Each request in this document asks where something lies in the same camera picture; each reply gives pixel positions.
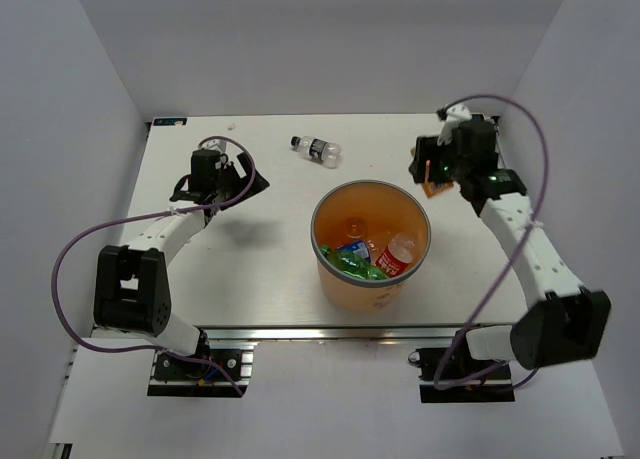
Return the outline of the small orange bottle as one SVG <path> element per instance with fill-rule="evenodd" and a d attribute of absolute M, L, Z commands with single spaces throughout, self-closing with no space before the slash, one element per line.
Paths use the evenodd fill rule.
<path fill-rule="evenodd" d="M 430 172 L 430 161 L 427 160 L 426 161 L 426 169 L 425 169 L 426 175 L 425 175 L 425 183 L 423 184 L 422 188 L 426 194 L 426 196 L 431 199 L 447 190 L 450 190 L 454 187 L 454 184 L 452 182 L 447 182 L 447 183 L 434 183 L 434 182 L 430 182 L 428 180 L 428 176 L 429 176 L 429 172 Z"/>

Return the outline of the clear bottle black label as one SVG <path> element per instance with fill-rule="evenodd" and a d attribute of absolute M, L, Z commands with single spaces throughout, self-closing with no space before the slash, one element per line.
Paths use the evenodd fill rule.
<path fill-rule="evenodd" d="M 339 165 L 341 147 L 313 136 L 293 136 L 291 147 L 306 160 L 321 164 L 326 168 L 335 169 Z"/>

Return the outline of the orange juice bottle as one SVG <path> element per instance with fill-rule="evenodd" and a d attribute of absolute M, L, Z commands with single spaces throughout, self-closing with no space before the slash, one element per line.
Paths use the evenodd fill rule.
<path fill-rule="evenodd" d="M 368 227 L 364 219 L 348 217 L 343 221 L 343 231 L 350 240 L 360 240 L 366 237 Z"/>

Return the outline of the clear bottle red label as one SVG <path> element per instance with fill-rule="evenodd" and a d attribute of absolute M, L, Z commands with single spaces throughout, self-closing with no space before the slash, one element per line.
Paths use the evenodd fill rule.
<path fill-rule="evenodd" d="M 418 244 L 413 235 L 397 233 L 378 256 L 375 265 L 388 277 L 396 277 L 405 272 L 418 255 Z"/>

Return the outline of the green plastic bottle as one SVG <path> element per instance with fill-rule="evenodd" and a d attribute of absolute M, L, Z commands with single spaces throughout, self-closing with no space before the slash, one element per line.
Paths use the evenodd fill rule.
<path fill-rule="evenodd" d="M 389 278 L 382 269 L 372 265 L 355 252 L 331 249 L 326 245 L 321 246 L 320 251 L 334 268 L 349 276 L 368 281 L 380 281 Z"/>

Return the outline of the clear bottle blue label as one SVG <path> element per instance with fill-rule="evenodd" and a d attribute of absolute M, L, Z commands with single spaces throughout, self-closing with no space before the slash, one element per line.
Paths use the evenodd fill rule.
<path fill-rule="evenodd" d="M 367 262 L 371 261 L 371 252 L 368 245 L 363 240 L 355 240 L 339 247 L 340 251 L 351 252 L 354 255 L 364 259 Z"/>

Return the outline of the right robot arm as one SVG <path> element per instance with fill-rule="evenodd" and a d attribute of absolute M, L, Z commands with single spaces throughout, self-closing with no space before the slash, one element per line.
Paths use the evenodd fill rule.
<path fill-rule="evenodd" d="M 590 360 L 611 311 L 602 290 L 590 290 L 569 269 L 534 218 L 527 189 L 499 164 L 492 123 L 462 121 L 439 136 L 416 140 L 409 172 L 415 183 L 457 183 L 462 197 L 509 258 L 527 311 L 512 326 L 473 327 L 451 353 L 453 369 L 472 378 L 488 361 L 515 361 L 527 370 Z"/>

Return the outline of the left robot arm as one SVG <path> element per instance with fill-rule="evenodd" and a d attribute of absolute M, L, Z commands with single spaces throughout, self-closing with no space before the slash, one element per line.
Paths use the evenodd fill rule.
<path fill-rule="evenodd" d="M 94 323 L 178 354 L 177 366 L 188 377 L 205 375 L 211 353 L 202 347 L 201 331 L 172 311 L 168 266 L 216 213 L 268 187 L 247 152 L 233 161 L 217 147 L 194 151 L 190 173 L 174 186 L 168 210 L 134 239 L 99 253 Z"/>

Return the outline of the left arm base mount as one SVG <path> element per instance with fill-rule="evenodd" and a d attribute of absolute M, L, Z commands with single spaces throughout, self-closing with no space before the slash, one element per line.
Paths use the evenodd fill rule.
<path fill-rule="evenodd" d="M 239 398 L 248 388 L 255 343 L 214 341 L 206 364 L 156 355 L 147 395 L 165 398 Z"/>

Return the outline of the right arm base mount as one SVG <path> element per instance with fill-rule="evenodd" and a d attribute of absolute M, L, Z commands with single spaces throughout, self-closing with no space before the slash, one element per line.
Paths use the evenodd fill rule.
<path fill-rule="evenodd" d="M 420 400 L 423 404 L 481 404 L 510 403 L 515 401 L 512 376 L 508 364 L 499 369 L 486 369 L 496 361 L 478 361 L 460 347 L 444 366 L 438 384 L 449 386 L 466 378 L 464 384 L 440 390 L 434 386 L 437 368 L 444 357 L 445 348 L 420 348 L 408 356 L 408 362 L 418 371 Z"/>

